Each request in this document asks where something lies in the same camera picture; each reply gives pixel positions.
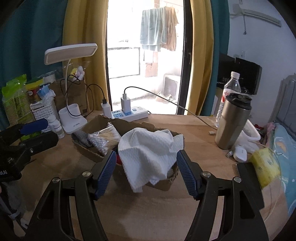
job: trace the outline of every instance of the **hanging shirt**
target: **hanging shirt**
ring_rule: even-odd
[[[166,17],[168,19],[168,36],[166,44],[162,45],[162,48],[170,51],[176,51],[177,46],[177,34],[176,25],[179,23],[176,15],[175,8],[165,7]]]

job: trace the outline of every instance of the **yellow tissue pack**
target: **yellow tissue pack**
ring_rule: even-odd
[[[255,151],[249,161],[255,168],[262,189],[281,174],[276,157],[269,148]]]

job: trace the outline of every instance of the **cardboard box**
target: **cardboard box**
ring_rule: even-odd
[[[131,131],[132,129],[136,128],[136,127],[140,127],[140,128],[145,128],[148,131],[151,132],[155,132],[158,130],[164,130],[163,128],[156,128],[153,124],[147,123],[147,122],[143,122],[142,124],[140,123],[136,123],[136,122],[128,122],[125,120],[121,120],[121,119],[109,119],[106,118],[104,116],[98,115],[96,116],[94,119],[92,119],[90,122],[88,122],[84,127],[83,127],[83,131],[85,131],[86,133],[94,133],[96,131],[102,130],[104,128],[107,127],[108,122],[111,122],[114,127],[116,128],[116,130],[118,131],[118,133],[123,136],[125,133]],[[170,131],[172,133],[173,136],[179,135],[179,133],[174,132],[174,131]],[[77,141],[72,140],[74,145],[76,146],[77,150],[84,156],[86,156],[87,158],[91,159],[94,162],[101,162],[103,160],[103,156],[101,156],[97,149],[95,147],[92,148],[85,148],[83,146],[81,146]],[[179,168],[177,166],[177,163],[175,163],[172,167],[174,174],[166,179],[166,180],[161,180],[159,181],[155,186],[153,186],[151,183],[147,183],[147,186],[150,187],[154,187],[156,189],[160,189],[163,191],[168,191],[173,183],[173,181],[176,179],[177,175],[178,175],[178,171]],[[113,175],[116,175],[117,173],[119,174],[124,174],[124,169],[121,165],[116,165],[115,167],[115,171],[113,173]]]

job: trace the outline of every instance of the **wooden table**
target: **wooden table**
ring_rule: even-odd
[[[202,117],[213,125],[213,118]],[[137,122],[150,122],[156,127],[167,128],[181,133],[185,138],[185,150],[192,161],[197,162],[204,171],[209,171],[218,178],[232,179],[238,175],[236,162],[225,156],[225,151],[215,144],[212,131],[194,116],[155,115]],[[82,156],[75,149],[70,135],[61,139],[50,150],[35,155],[35,162],[23,170],[20,181],[29,219],[43,191],[55,176],[63,179],[74,178],[81,172],[90,170],[94,162]],[[273,207],[279,193],[279,183],[273,183],[263,190],[265,208],[263,217]],[[180,241],[184,240],[193,221],[198,202],[187,192],[179,174],[169,191],[164,192],[148,186],[143,193],[132,192],[126,177],[112,177],[105,195],[96,202],[102,225],[110,241]],[[71,212],[74,228],[78,227],[75,213],[75,200],[71,198]],[[217,237],[223,208],[223,197],[218,199],[216,218],[211,239]],[[287,221],[287,205],[283,191],[276,209],[266,223],[270,239],[275,237]],[[82,239],[79,229],[75,228],[77,238]]]

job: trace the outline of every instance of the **air conditioner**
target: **air conditioner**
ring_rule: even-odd
[[[165,74],[163,82],[163,94],[165,96],[171,95],[173,100],[178,100],[181,77],[172,74]]]

